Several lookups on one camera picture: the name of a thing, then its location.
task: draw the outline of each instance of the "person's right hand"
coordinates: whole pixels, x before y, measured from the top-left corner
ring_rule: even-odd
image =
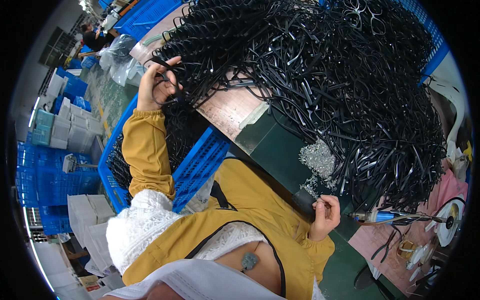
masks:
[[[173,66],[179,63],[180,60],[180,56],[175,56],[167,60],[166,63],[170,66]],[[164,66],[153,63],[148,68],[147,72],[145,72],[145,75],[142,76],[142,79],[140,80],[140,87],[138,88],[137,110],[158,110],[161,108],[161,103],[164,103],[168,96],[175,93],[174,84],[177,84],[177,78],[172,71],[167,71],[165,73],[165,76],[170,81],[163,81],[158,84],[155,89],[153,88],[154,85],[162,79],[161,77],[155,77],[155,75],[157,73],[163,73],[166,70],[167,69]],[[183,89],[183,86],[179,84],[178,88],[181,90]]]
[[[312,206],[315,210],[315,221],[310,226],[308,238],[321,241],[340,224],[340,202],[336,196],[321,195]]]

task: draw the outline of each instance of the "elastic cuff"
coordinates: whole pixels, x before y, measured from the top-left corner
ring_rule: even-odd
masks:
[[[136,108],[133,110],[133,115],[136,117],[150,117],[150,116],[161,116],[163,117],[163,111],[161,109],[157,110],[137,110]]]
[[[314,241],[308,238],[308,232],[303,236],[301,241],[301,246],[312,247],[312,246],[325,246],[330,240],[330,237],[327,235],[323,240]]]

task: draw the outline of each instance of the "workbench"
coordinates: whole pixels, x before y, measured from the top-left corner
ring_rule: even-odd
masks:
[[[180,6],[153,27],[136,44],[130,54],[142,64],[150,59],[152,51],[161,46],[161,41],[154,41],[148,46],[143,46],[143,42],[172,29],[173,19],[182,16],[181,9],[185,5]],[[218,91],[198,108],[200,114],[221,130],[225,136],[288,191],[295,194],[299,191],[300,185],[312,176],[312,172],[298,159],[300,148],[306,144],[278,125],[266,111],[267,105],[245,88],[229,89],[226,92]],[[428,209],[427,207],[423,208],[424,212],[432,213],[435,211],[439,190],[440,185],[437,184],[430,195]],[[332,194],[331,190],[321,184],[319,184],[317,192],[319,194]],[[377,255],[373,261],[370,260],[379,245],[386,242],[392,228],[388,225],[362,226],[360,228],[361,226],[356,221],[345,216],[346,213],[353,211],[351,195],[344,193],[343,196],[339,196],[339,200],[342,217],[340,225],[335,231],[366,260],[378,268],[399,290],[405,293],[406,288],[411,285],[409,278],[416,267],[412,270],[405,268],[405,261],[396,254],[396,246],[389,252],[384,263],[380,264],[384,252]],[[407,238],[421,245],[429,243],[435,233],[433,230],[425,232],[424,227],[426,225],[423,222],[412,224]],[[407,228],[400,228],[400,230],[405,232]],[[422,271],[426,273],[429,268],[430,266],[425,264]]]

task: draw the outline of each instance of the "yellow floor marking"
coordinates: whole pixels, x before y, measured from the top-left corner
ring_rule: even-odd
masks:
[[[100,117],[103,117],[103,109],[102,106],[100,105],[100,101],[97,102],[98,105],[98,110],[100,111]],[[103,121],[103,127],[105,127],[105,133],[107,134],[108,138],[112,135],[110,127],[107,124],[107,120]]]

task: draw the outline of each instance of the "worker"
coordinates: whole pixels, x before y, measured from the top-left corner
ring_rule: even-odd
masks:
[[[115,38],[108,33],[106,36],[101,36],[100,28],[97,28],[96,33],[93,32],[93,25],[91,22],[84,23],[80,26],[83,32],[83,41],[93,51],[100,51],[105,45],[110,44]]]
[[[154,89],[157,73],[169,81]],[[228,158],[215,173],[204,211],[171,211],[175,187],[161,103],[176,93],[175,85],[172,71],[150,66],[123,126],[133,199],[108,221],[107,241],[127,287],[103,299],[324,299],[318,282],[335,249],[328,233],[340,222],[337,197],[313,203],[310,224],[274,191],[278,182]]]

